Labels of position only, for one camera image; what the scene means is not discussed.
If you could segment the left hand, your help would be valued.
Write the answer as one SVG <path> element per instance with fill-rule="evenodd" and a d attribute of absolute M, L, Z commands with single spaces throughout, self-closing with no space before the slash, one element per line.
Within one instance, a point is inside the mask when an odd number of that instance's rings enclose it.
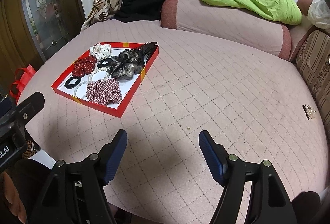
<path fill-rule="evenodd" d="M 25 207 L 11 177 L 5 171 L 1 173 L 1 190 L 10 212 L 19 219 L 20 223 L 26 223 Z"/>

